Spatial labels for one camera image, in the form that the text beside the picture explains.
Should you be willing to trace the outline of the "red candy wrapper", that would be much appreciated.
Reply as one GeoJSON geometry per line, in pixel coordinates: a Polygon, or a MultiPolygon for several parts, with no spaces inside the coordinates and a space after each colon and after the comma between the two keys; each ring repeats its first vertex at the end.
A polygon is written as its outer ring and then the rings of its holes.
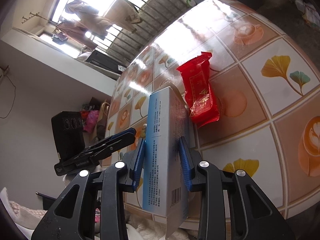
{"type": "Polygon", "coordinates": [[[214,90],[209,82],[210,52],[177,67],[183,80],[185,101],[190,109],[190,119],[197,128],[215,122],[220,118],[220,111],[214,90]]]}

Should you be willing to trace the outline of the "patterned tablecloth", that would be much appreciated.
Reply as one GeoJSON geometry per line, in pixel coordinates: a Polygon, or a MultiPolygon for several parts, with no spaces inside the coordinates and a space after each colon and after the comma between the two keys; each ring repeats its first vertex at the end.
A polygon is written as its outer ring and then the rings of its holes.
{"type": "Polygon", "coordinates": [[[147,46],[116,81],[105,134],[138,133],[151,92],[177,67],[212,53],[220,119],[192,127],[191,147],[218,168],[242,168],[285,218],[319,203],[319,71],[280,28],[237,0],[205,0],[147,46]]]}

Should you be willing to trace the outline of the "floor trash pile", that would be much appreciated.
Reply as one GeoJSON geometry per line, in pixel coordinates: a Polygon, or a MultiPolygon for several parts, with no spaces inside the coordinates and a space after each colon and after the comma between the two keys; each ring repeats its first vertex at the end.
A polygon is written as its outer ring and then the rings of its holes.
{"type": "Polygon", "coordinates": [[[302,13],[305,22],[319,30],[319,13],[315,6],[308,0],[293,0],[297,9],[302,13]]]}

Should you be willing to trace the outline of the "blue white cardboard box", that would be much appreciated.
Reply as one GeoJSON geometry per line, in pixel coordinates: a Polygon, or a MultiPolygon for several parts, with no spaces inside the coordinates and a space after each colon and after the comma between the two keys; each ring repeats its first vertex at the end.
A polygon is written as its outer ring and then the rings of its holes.
{"type": "Polygon", "coordinates": [[[178,141],[189,135],[188,111],[177,88],[164,85],[149,97],[143,177],[145,211],[160,218],[168,239],[188,215],[178,141]]]}

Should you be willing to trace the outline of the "hanging beige clothes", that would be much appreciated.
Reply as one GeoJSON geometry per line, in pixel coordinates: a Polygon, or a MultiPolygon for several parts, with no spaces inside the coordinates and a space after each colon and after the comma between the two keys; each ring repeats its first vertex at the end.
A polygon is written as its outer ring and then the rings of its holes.
{"type": "Polygon", "coordinates": [[[136,24],[142,22],[136,7],[128,0],[116,0],[104,18],[131,33],[136,32],[136,24]]]}

